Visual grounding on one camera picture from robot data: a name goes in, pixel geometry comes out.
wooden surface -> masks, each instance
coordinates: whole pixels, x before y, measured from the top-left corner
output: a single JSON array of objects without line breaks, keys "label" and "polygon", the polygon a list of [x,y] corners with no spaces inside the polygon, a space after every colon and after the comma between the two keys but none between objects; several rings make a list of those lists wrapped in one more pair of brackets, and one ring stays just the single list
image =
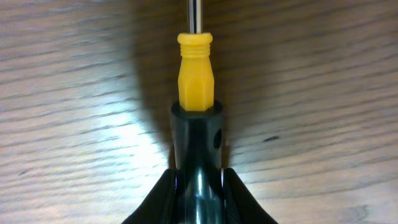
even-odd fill
[{"label": "wooden surface", "polygon": [[[134,211],[168,167],[184,11],[0,2],[0,223]],[[398,223],[397,11],[396,0],[205,0],[224,154],[279,223]]]}]

wooden table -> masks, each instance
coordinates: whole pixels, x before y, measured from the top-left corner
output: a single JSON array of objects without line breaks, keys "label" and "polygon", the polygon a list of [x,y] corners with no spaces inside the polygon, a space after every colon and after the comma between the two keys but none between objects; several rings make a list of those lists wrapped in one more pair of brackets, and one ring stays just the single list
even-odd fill
[{"label": "wooden table", "polygon": [[[204,7],[224,155],[259,203],[279,223],[397,223],[398,2]],[[0,223],[137,208],[169,164],[184,11],[0,2]]]}]

metal rod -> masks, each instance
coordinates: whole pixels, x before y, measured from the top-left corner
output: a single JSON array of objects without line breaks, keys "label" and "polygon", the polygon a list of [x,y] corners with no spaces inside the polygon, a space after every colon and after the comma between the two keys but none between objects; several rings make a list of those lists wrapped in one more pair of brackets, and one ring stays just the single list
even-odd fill
[{"label": "metal rod", "polygon": [[201,0],[188,0],[188,29],[190,34],[200,34],[203,29]]}]

yellow plastic part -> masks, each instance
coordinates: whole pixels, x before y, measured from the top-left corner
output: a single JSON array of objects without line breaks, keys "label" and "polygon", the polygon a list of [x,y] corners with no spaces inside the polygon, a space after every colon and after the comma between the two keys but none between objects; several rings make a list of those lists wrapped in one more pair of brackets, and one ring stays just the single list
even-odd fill
[{"label": "yellow plastic part", "polygon": [[185,111],[206,111],[214,104],[214,77],[210,65],[209,33],[180,34],[181,67],[178,76],[180,106]]}]

wood grain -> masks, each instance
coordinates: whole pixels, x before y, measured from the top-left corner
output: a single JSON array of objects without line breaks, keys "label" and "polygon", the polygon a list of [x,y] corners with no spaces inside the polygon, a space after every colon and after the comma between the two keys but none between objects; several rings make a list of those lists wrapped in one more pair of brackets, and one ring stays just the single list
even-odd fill
[{"label": "wood grain", "polygon": [[[168,166],[172,0],[0,2],[0,223],[120,223]],[[234,167],[279,223],[398,223],[398,2],[205,1]]]}]

